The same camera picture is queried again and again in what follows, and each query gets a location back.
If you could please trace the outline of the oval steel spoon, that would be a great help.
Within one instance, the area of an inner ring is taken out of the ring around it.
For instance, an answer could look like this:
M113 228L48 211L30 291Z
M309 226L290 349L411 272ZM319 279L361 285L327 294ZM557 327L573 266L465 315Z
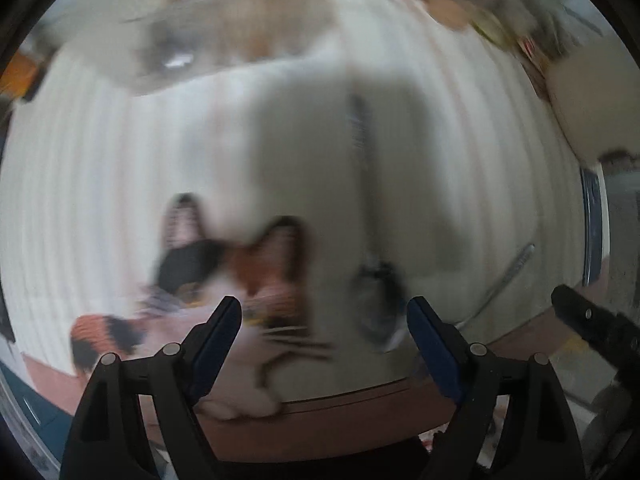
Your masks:
M349 292L363 337L379 352L387 353L405 337L406 288L396 264L385 258L371 113L357 93L348 102L363 225L362 257Z

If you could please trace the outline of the blue smartphone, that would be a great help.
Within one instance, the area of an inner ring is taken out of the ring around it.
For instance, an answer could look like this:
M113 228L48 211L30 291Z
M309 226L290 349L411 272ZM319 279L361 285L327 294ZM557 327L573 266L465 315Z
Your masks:
M584 265L582 284L590 286L601 276L608 240L606 189L602 166L579 168L582 181L582 206L584 207Z

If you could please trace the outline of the steel spoon lying sideways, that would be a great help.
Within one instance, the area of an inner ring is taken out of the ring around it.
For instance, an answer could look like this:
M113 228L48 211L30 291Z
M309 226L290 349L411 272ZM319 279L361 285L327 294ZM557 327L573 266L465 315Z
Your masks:
M523 246L518 254L508 264L506 270L504 270L502 274L495 280L495 283L486 290L485 295L483 296L482 300L480 300L480 303L477 305L476 309L466 318L454 324L454 327L457 330L462 330L462 328L465 328L465 326L469 325L481 313L483 313L506 289L506 286L508 286L514 280L514 278L518 276L526 263L528 263L530 258L533 257L533 254L535 252L536 245L534 243L528 243Z

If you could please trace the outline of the striped cat placemat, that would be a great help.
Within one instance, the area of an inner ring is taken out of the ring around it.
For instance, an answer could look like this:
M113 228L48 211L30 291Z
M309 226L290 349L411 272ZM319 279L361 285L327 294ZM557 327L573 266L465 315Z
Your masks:
M372 116L387 258L410 294L451 321L474 312L526 246L533 258L469 327L492 341L575 285L584 266L578 161L516 57L453 32L406 0L338 0L302 58L194 79L146 96L62 50L15 107L1 166L1 275L23 364L73 411L70 330L84 314L129 318L160 264L171 200L192 193L215 238L247 242L293 216L310 235L306 291L326 362L271 375L283 400L392 382L404 344L359 336L348 294L364 245L348 98Z

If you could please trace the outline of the white rounded appliance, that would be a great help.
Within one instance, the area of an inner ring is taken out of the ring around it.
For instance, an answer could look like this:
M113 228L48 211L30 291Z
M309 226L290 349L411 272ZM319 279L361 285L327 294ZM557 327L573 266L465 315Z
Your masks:
M639 66L616 36L600 37L546 73L552 108L568 144L587 165L639 154Z

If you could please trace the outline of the red white packet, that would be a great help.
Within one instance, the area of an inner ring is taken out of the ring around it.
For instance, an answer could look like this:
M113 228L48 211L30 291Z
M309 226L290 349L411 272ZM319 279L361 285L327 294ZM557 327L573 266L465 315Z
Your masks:
M529 36L518 36L516 38L516 45L521 55L532 64L538 72L545 73L551 66L551 60L544 53L544 50L536 44L536 41Z

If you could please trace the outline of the yellow lidded glass jar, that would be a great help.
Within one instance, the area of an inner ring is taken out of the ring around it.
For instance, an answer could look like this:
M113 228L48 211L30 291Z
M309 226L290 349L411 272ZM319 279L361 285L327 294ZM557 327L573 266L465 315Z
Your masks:
M495 14L487 10L476 10L471 24L480 36L500 50L513 51L518 46L513 32Z

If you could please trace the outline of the orange box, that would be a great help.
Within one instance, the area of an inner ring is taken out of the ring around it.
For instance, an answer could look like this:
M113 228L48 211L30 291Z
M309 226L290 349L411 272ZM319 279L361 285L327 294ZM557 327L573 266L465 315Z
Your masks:
M16 52L1 76L1 95L9 100L30 101L45 74L42 64L28 54Z

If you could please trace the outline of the clear plastic utensil rack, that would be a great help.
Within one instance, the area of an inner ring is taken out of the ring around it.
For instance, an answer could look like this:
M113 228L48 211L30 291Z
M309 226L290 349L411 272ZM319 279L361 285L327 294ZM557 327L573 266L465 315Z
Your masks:
M58 48L145 94L225 68L305 54L329 0L56 0L41 22Z

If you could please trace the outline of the clear jar beige contents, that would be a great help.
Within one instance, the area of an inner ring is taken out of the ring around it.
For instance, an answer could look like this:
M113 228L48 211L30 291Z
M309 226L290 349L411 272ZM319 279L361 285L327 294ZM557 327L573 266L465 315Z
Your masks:
M464 0L425 0L427 13L438 24L462 30L471 24L476 6Z

